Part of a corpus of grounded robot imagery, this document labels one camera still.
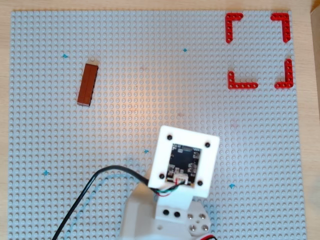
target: gray lego baseplate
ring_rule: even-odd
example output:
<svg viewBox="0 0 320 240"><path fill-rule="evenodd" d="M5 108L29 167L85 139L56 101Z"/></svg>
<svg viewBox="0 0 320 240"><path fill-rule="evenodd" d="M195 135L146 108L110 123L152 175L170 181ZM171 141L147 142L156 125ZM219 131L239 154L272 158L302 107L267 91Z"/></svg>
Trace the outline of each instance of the gray lego baseplate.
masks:
<svg viewBox="0 0 320 240"><path fill-rule="evenodd" d="M199 199L219 240L307 238L291 12L288 42L272 11L241 11L230 43L226 13L12 12L10 240L50 239L102 167L145 174L162 125L220 137ZM294 85L276 89L285 59ZM85 63L99 67L90 107L77 105ZM228 89L228 71L258 87ZM136 184L117 171L98 177L62 239L117 239Z"/></svg>

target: metal screw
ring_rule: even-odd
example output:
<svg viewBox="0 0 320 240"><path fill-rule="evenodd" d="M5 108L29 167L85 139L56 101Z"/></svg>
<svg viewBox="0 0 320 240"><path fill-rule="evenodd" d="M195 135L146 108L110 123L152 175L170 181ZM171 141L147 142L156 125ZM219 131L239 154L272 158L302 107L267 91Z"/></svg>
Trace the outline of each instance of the metal screw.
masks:
<svg viewBox="0 0 320 240"><path fill-rule="evenodd" d="M190 226L189 226L189 229L190 229L191 231L195 231L195 230L197 229L197 227L196 227L195 225L190 225Z"/></svg>
<svg viewBox="0 0 320 240"><path fill-rule="evenodd" d="M202 230L203 230L203 231L208 231L208 230L209 230L209 228L208 228L208 226L207 226L207 225L202 225Z"/></svg>

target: black cable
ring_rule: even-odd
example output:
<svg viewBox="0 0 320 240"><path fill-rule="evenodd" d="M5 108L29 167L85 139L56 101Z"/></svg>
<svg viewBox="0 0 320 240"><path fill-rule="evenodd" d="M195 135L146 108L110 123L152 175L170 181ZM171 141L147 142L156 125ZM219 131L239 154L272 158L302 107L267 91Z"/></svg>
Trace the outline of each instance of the black cable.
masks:
<svg viewBox="0 0 320 240"><path fill-rule="evenodd" d="M109 171L109 170L120 170L120 171L126 172L126 173L132 175L133 177L135 177L136 179L138 179L140 182L142 182L146 186L148 186L149 180L147 178L145 178L144 176L140 175L139 173L137 173L127 167L119 166L119 165L112 165L112 166L106 166L104 168L101 168L100 170L96 171L96 173L90 178L89 182L85 185L81 194L78 196L78 198L75 200L74 204L72 205L72 207L70 208L68 213L65 215L60 226L58 227L58 230L55 232L52 240L58 239L59 234L61 233L62 229L64 228L64 226L67 223L68 219L70 218L71 214L74 212L74 210L76 209L76 207L80 203L81 199L85 196L86 192L88 191L88 189L90 188L90 186L92 185L94 180L98 177L98 175L103 172ZM156 189L156 188L151 188L151 190L154 193L157 193L157 191L158 191L158 189Z"/></svg>

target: red wire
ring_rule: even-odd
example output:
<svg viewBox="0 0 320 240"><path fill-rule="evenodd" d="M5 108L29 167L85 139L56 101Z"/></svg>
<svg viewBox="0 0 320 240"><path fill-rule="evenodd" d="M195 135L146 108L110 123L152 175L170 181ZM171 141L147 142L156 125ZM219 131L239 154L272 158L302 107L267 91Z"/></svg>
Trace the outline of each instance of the red wire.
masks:
<svg viewBox="0 0 320 240"><path fill-rule="evenodd" d="M207 235L207 236L201 238L200 240L210 240L210 239L216 239L216 237L211 234L211 235Z"/></svg>
<svg viewBox="0 0 320 240"><path fill-rule="evenodd" d="M166 197L166 196L169 196L170 193L168 193L167 195L160 195L160 194L157 192L156 195L159 196L159 197Z"/></svg>

